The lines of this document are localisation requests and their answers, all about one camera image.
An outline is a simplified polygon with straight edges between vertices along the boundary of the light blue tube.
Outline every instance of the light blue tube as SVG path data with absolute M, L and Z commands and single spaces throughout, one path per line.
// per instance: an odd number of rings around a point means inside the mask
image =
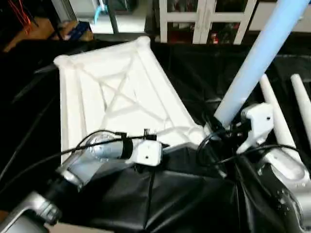
M 99 17 L 99 14 L 101 13 L 101 11 L 102 11 L 101 6 L 98 6 L 97 9 L 96 9 L 96 11 L 95 11 L 95 15 L 94 15 L 94 24 L 97 23 L 97 19 L 98 19 L 98 17 Z
M 291 33 L 310 0 L 278 0 L 264 29 L 251 48 L 215 112 L 228 126 Z

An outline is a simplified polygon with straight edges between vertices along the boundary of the black cloth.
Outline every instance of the black cloth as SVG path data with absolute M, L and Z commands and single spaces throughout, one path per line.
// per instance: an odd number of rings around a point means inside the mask
M 10 53 L 1 54 L 5 146 L 0 169 L 18 153 L 0 188 L 18 171 L 60 151 L 59 74 L 49 66 L 53 59 L 113 44 L 23 41 Z M 207 113 L 217 108 L 250 49 L 157 43 L 151 48 L 192 118 L 201 125 Z M 310 48 L 283 48 L 267 70 L 296 145 L 308 154 L 289 78 L 299 73 L 310 95 L 310 64 Z M 48 69 L 34 73 L 46 66 Z M 245 105 L 262 101 L 257 87 Z M 156 170 L 145 168 L 139 173 L 129 168 L 94 181 L 71 210 L 64 210 L 63 221 L 117 232 L 285 231 L 273 201 L 248 175 L 253 168 L 247 159 L 231 166 L 230 175 L 223 179 L 217 170 L 198 166 L 194 154 L 191 148 L 181 148 L 164 154 L 163 164 Z M 41 165 L 17 180 L 1 193 L 0 208 L 12 209 L 41 186 L 59 162 L 55 159 Z

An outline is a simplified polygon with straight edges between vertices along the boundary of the cabinet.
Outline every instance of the cabinet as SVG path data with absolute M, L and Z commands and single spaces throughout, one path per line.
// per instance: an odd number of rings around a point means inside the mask
M 212 33 L 214 24 L 221 30 L 230 30 L 234 34 L 231 42 L 240 44 L 256 1 L 239 0 L 241 9 L 221 12 L 217 0 L 159 0 L 161 42 L 205 44 L 209 39 L 217 37 L 217 33 Z

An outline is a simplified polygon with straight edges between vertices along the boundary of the black cable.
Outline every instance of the black cable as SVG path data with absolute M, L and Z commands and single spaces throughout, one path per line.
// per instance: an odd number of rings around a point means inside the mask
M 212 132 L 210 135 L 208 135 L 206 138 L 203 139 L 203 141 L 200 143 L 200 145 L 198 146 L 196 155 L 200 155 L 201 154 L 201 150 L 208 144 L 209 140 L 215 136 L 219 136 L 222 134 L 226 134 L 226 133 L 231 133 L 231 131 L 228 130 L 219 130 L 216 132 Z
M 296 151 L 296 152 L 298 152 L 300 154 L 303 154 L 307 158 L 309 157 L 303 150 L 299 150 L 299 149 L 297 149 L 295 147 L 291 147 L 291 146 L 283 145 L 283 144 L 270 144 L 270 145 L 264 145 L 264 146 L 260 146 L 260 147 L 256 147 L 256 148 L 247 150 L 247 151 L 245 151 L 245 152 L 243 152 L 241 154 L 237 154 L 237 155 L 231 156 L 229 158 L 217 161 L 215 163 L 208 164 L 205 167 L 214 167 L 214 166 L 217 166 L 217 165 L 224 164 L 226 162 L 232 161 L 234 159 L 237 159 L 240 156 L 245 156 L 247 154 L 254 153 L 254 152 L 259 151 L 259 150 L 270 150 L 270 149 L 275 149 L 275 148 L 287 148 L 287 149 L 290 149 L 290 150 L 294 150 L 294 151 Z
M 145 136 L 137 136 L 137 137 L 127 137 L 127 139 L 139 139 L 139 138 L 144 138 Z M 64 150 L 62 152 L 59 152 L 59 153 L 56 153 L 54 155 L 51 155 L 47 158 L 44 158 L 32 165 L 30 165 L 28 168 L 22 170 L 20 173 L 18 173 L 15 177 L 13 177 L 10 181 L 8 181 L 3 189 L 0 191 L 0 195 L 1 193 L 3 193 L 12 183 L 15 182 L 15 180 L 17 180 L 19 177 L 21 177 L 23 174 L 25 174 L 26 172 L 34 169 L 35 167 L 39 166 L 40 164 L 43 164 L 43 163 L 46 163 L 47 161 L 49 160 L 52 160 L 54 158 L 58 158 L 64 154 L 67 154 L 67 153 L 70 153 L 70 152 L 73 152 L 73 151 L 76 151 L 76 150 L 84 150 L 84 149 L 87 149 L 87 148 L 90 148 L 90 147 L 94 147 L 94 146 L 98 146 L 98 145 L 104 145 L 104 144 L 108 144 L 108 143 L 112 143 L 112 142 L 117 142 L 117 141 L 122 141 L 123 138 L 116 138 L 116 139 L 112 139 L 112 140 L 108 140 L 108 141 L 104 141 L 104 142 L 97 142 L 97 143 L 93 143 L 93 144 L 88 144 L 88 145 L 84 145 L 84 146 L 77 146 L 75 148 L 71 148 L 71 149 L 68 149 L 68 150 Z
M 82 138 L 82 140 L 78 143 L 78 147 L 85 141 L 87 140 L 89 137 L 91 137 L 92 135 L 96 134 L 96 133 L 100 133 L 100 132 L 106 132 L 106 133 L 111 133 L 111 134 L 114 134 L 114 135 L 119 135 L 118 133 L 116 132 L 113 132 L 113 131 L 110 131 L 110 130 L 96 130 L 90 134 L 88 134 L 87 136 L 85 136 L 84 138 Z
M 16 156 L 22 150 L 23 146 L 26 144 L 26 142 L 28 141 L 28 139 L 31 136 L 32 132 L 36 129 L 37 125 L 40 123 L 41 119 L 43 118 L 43 116 L 45 115 L 46 111 L 49 109 L 49 107 L 51 106 L 51 104 L 53 103 L 54 100 L 55 100 L 55 97 L 53 97 L 52 100 L 47 104 L 47 106 L 44 107 L 44 109 L 36 116 L 35 121 L 31 125 L 31 127 L 29 128 L 29 130 L 27 131 L 25 136 L 23 136 L 21 142 L 19 143 L 19 145 L 15 149 L 15 151 L 12 154 L 11 158 L 9 159 L 9 161 L 7 162 L 7 164 L 5 165 L 3 170 L 1 171 L 0 183 L 1 183 L 1 180 L 3 179 L 5 173 L 10 168 L 11 164 L 13 163 L 13 161 L 15 160 Z

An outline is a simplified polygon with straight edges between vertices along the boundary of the white plastic tray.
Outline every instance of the white plastic tray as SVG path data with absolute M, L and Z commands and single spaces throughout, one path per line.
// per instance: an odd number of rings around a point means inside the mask
M 146 36 L 78 55 L 61 55 L 62 149 L 98 129 L 142 135 L 176 146 L 204 138 L 150 49 Z

